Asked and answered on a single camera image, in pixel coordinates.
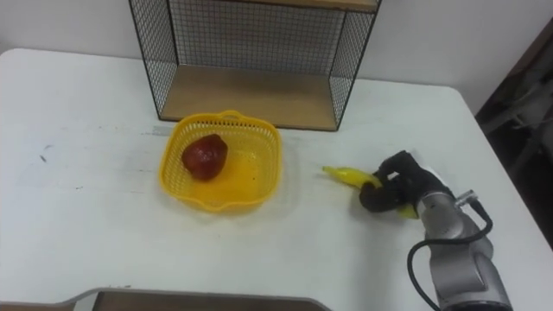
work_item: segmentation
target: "wooden board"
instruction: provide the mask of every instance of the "wooden board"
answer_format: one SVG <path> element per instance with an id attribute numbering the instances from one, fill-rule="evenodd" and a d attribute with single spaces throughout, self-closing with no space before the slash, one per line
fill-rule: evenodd
<path id="1" fill-rule="evenodd" d="M 0 310 L 2 311 L 73 311 L 75 304 L 72 303 L 65 307 L 28 307 L 28 306 L 12 306 L 2 305 Z"/>
<path id="2" fill-rule="evenodd" d="M 226 110 L 284 128 L 336 130 L 327 77 L 217 67 L 180 66 L 162 119 Z"/>
<path id="3" fill-rule="evenodd" d="M 312 301 L 245 295 L 102 293 L 95 311 L 324 311 Z"/>
<path id="4" fill-rule="evenodd" d="M 298 5 L 325 9 L 375 11 L 376 0 L 238 0 L 244 2 L 273 3 L 283 5 Z"/>

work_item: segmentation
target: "yellow basket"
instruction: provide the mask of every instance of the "yellow basket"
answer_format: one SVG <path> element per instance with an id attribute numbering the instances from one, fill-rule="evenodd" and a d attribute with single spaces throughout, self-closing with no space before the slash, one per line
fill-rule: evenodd
<path id="1" fill-rule="evenodd" d="M 218 134 L 228 146 L 223 170 L 210 181 L 197 181 L 181 155 L 192 142 Z M 282 151 L 278 130 L 236 111 L 196 114 L 182 119 L 168 140 L 159 171 L 162 188 L 179 200 L 209 212 L 243 212 L 267 200 L 280 179 Z"/>

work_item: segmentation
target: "white table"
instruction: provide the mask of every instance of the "white table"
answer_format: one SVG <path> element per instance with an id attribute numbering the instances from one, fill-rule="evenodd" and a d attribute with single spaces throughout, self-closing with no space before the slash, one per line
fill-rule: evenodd
<path id="1" fill-rule="evenodd" d="M 17 49 L 0 57 L 0 301 L 103 289 L 307 297 L 332 310 L 428 310 L 407 276 L 417 221 L 371 215 L 322 165 L 373 171 L 416 149 L 495 221 L 493 261 L 517 310 L 545 309 L 553 253 L 460 96 L 358 80 L 336 133 L 281 130 L 277 194 L 254 213 L 197 212 L 156 171 L 160 122 L 140 60 Z M 429 252 L 415 261 L 434 297 Z"/>

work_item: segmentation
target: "wire mesh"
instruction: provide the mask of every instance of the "wire mesh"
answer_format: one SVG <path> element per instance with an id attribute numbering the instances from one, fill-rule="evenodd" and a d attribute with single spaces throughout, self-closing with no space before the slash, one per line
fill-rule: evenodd
<path id="1" fill-rule="evenodd" d="M 169 0 L 181 64 L 329 75 L 345 12 Z"/>
<path id="2" fill-rule="evenodd" d="M 340 126 L 349 94 L 371 31 L 373 14 L 347 12 L 328 83 L 336 123 Z"/>
<path id="3" fill-rule="evenodd" d="M 232 0 L 129 3 L 158 116 L 179 65 L 233 67 L 328 76 L 337 127 L 376 16 Z"/>
<path id="4" fill-rule="evenodd" d="M 130 0 L 129 3 L 159 116 L 177 68 L 168 5 L 162 0 Z"/>

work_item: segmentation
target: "yellow banana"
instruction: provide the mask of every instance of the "yellow banana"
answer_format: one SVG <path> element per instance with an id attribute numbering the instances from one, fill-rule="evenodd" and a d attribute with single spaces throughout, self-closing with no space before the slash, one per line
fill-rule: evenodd
<path id="1" fill-rule="evenodd" d="M 374 187 L 382 187 L 382 183 L 377 177 L 356 168 L 322 167 L 322 170 L 337 180 L 359 189 L 366 182 L 370 182 Z"/>
<path id="2" fill-rule="evenodd" d="M 361 189 L 364 183 L 370 182 L 374 187 L 382 187 L 382 182 L 372 175 L 360 171 L 356 168 L 332 168 L 332 167 L 322 167 L 322 170 L 327 174 L 333 176 L 335 179 Z M 415 212 L 415 208 L 411 204 L 405 204 L 397 208 L 397 213 L 406 219 L 418 219 L 418 215 Z"/>

